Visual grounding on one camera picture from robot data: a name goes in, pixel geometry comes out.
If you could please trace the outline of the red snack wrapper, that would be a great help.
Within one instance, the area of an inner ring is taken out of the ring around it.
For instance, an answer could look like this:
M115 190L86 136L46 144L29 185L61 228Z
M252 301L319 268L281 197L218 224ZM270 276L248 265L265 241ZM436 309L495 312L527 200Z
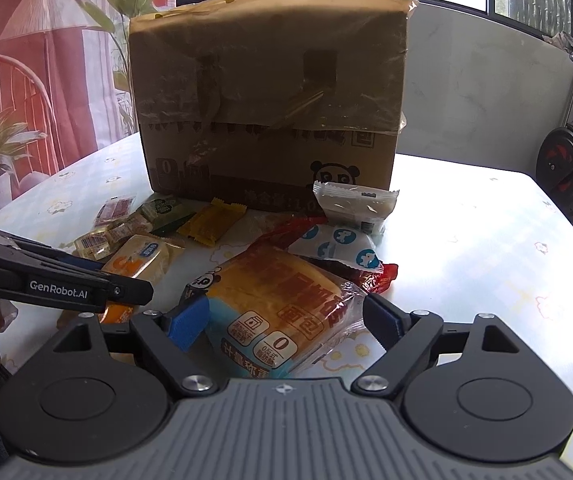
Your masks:
M327 219L323 217L294 217L283 220L255 240L251 248L272 246L288 252L288 247L316 224L329 223ZM316 260L305 257L300 258L339 278L344 278L344 280L355 283L366 292L386 292L398 274L398 265L396 263L384 263L382 260L383 272L373 273L355 270L334 261Z

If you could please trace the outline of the large packaged bread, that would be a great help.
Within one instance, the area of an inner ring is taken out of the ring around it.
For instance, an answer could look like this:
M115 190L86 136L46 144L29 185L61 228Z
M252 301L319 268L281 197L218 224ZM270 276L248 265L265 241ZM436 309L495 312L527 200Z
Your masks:
M304 259L258 244L190 282L206 337L232 377L282 378L360 318L366 293Z

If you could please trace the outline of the white blue-dotted snack packet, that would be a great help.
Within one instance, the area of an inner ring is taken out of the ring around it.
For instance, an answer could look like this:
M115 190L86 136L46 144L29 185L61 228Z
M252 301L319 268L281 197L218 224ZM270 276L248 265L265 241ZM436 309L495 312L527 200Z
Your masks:
M347 226L316 224L288 247L290 254L334 261L359 271L383 272L375 243L366 233Z

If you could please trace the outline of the dark red jerky packet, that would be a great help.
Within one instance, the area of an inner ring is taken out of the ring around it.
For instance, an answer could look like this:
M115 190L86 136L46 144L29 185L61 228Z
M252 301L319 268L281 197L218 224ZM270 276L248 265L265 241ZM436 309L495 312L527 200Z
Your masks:
M94 217L95 226L106 226L116 220L126 218L129 214L132 196L116 196L107 200Z

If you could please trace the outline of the yellow snack packet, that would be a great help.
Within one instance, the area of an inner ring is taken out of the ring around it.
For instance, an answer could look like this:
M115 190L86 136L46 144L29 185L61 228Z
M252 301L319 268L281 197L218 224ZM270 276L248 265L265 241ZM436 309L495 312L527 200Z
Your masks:
M209 204L183 223L177 233L205 246L214 247L245 213L245 205L213 198Z

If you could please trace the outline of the small barcode snack packet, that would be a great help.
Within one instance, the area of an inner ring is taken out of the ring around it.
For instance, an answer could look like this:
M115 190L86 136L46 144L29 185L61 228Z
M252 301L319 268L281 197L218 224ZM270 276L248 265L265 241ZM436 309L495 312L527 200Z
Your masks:
M101 261L117 252L130 237L136 234L150 233L152 223L143 214L136 212L131 216L116 220L105 226L99 226L73 241L73 256Z

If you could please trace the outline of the orange white bread packet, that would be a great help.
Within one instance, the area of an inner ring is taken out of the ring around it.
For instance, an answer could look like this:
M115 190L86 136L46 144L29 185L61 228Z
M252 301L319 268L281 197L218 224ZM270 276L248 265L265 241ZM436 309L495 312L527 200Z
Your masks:
M127 242L104 263L84 258L81 261L94 264L91 266L92 270L137 278L156 285L183 252L184 246L181 243L151 234L136 234L128 238ZM108 302L104 312L98 314L98 318L102 324L125 323L138 308L134 304ZM60 330L76 315L74 311L63 310L56 322L56 328Z

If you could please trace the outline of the green snack packet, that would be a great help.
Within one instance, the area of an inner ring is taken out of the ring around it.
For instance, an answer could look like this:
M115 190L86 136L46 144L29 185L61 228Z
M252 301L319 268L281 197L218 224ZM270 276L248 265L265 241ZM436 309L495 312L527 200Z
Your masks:
M194 215L195 211L176 196L153 194L139 207L139 212L149 222L149 233L167 236L177 232Z

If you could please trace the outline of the white rice cake packet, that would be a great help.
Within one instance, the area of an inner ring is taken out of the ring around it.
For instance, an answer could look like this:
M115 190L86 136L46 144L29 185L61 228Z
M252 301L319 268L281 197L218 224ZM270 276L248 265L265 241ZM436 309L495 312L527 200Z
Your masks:
M399 191L355 184L315 181L313 193L334 226L352 226L368 235L384 232L384 222L397 204Z

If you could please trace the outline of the patterned pink curtain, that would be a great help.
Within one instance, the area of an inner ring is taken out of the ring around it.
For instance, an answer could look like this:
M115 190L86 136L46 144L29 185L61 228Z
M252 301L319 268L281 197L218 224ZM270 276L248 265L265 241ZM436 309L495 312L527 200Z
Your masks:
M132 18L175 0L0 0L0 209L137 129Z

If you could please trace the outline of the large cardboard box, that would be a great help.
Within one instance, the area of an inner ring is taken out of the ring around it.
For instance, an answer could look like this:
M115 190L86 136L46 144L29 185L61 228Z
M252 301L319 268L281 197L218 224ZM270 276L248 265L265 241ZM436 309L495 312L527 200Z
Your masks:
M265 211L316 182L388 188L413 0L205 0L134 18L129 55L154 191Z

